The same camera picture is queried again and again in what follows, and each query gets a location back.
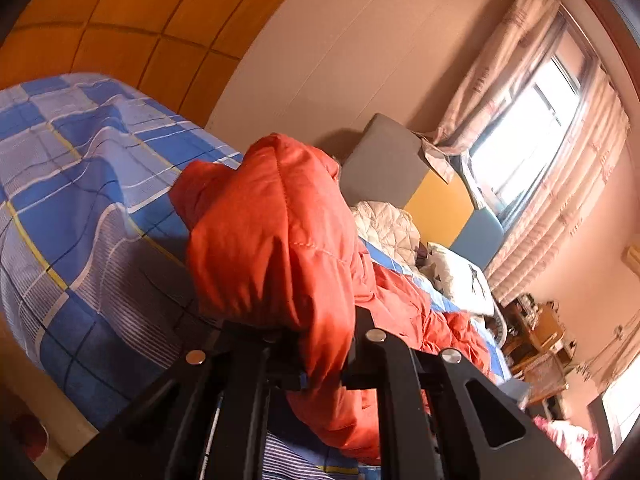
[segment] window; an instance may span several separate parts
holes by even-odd
[[[554,56],[493,131],[472,149],[474,176],[499,219],[543,175],[579,101],[578,82]]]
[[[607,413],[613,451],[617,451],[640,415],[640,358],[602,396]]]

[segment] white wall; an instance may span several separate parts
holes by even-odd
[[[207,130],[238,150],[272,131],[348,154],[376,112],[432,130],[513,0],[286,0]]]

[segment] pillow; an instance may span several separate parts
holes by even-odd
[[[420,272],[460,310],[478,316],[494,314],[494,298],[482,270],[459,254],[429,242]]]

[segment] metal screw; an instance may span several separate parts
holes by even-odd
[[[202,350],[191,350],[186,357],[190,365],[201,365],[206,358],[207,355]]]
[[[365,336],[372,343],[382,343],[386,339],[386,332],[379,328],[372,328],[371,330],[367,330]]]
[[[455,348],[445,348],[440,355],[444,361],[452,365],[457,365],[462,361],[462,354]]]
[[[278,339],[280,339],[280,332],[276,330],[273,330],[272,332],[267,332],[262,335],[262,340],[265,343],[274,344],[278,342]]]

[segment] orange jacket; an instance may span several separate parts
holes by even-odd
[[[289,394],[292,409],[329,446],[375,463],[375,392],[340,386],[355,305],[412,348],[458,348],[484,373],[490,359],[466,314],[432,311],[428,294],[372,262],[337,181],[321,150],[271,134],[238,170],[192,162],[169,197],[191,232],[203,314],[300,332],[310,388]]]

